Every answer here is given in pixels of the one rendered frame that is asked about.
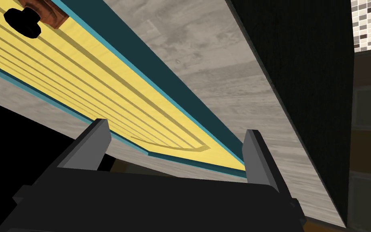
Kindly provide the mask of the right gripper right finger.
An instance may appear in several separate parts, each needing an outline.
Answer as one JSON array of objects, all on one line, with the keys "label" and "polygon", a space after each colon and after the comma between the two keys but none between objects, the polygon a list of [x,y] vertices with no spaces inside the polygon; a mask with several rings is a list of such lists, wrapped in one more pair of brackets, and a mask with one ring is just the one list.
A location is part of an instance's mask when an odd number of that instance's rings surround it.
[{"label": "right gripper right finger", "polygon": [[285,199],[292,200],[287,184],[258,130],[247,130],[242,154],[248,183],[269,185]]}]

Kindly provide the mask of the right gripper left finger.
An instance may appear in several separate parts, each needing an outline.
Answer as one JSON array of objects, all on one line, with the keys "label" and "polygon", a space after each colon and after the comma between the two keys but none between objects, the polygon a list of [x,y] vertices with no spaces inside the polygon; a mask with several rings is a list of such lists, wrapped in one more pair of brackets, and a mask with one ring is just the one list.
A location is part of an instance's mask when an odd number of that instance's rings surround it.
[{"label": "right gripper left finger", "polygon": [[98,118],[58,156],[51,167],[97,170],[110,142],[108,120]]}]

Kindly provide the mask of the yellow panelled door leaf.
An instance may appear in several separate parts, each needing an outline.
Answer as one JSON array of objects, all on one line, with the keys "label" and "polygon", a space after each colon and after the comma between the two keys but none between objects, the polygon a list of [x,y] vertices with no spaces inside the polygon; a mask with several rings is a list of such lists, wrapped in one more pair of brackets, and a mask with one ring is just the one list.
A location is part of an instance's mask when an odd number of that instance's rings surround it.
[{"label": "yellow panelled door leaf", "polygon": [[4,19],[0,77],[63,111],[108,120],[113,136],[148,154],[245,177],[242,143],[103,0],[51,0],[69,18],[28,38]]}]

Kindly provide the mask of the black and brown door knob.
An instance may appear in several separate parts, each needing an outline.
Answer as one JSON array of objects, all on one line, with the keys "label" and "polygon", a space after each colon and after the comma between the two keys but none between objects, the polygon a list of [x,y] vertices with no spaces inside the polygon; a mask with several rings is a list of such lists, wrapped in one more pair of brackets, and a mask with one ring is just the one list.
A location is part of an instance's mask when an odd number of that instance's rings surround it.
[{"label": "black and brown door knob", "polygon": [[69,18],[59,6],[51,0],[18,0],[23,10],[10,8],[4,13],[5,21],[18,33],[35,39],[41,34],[38,22],[43,22],[53,29],[59,29]]}]

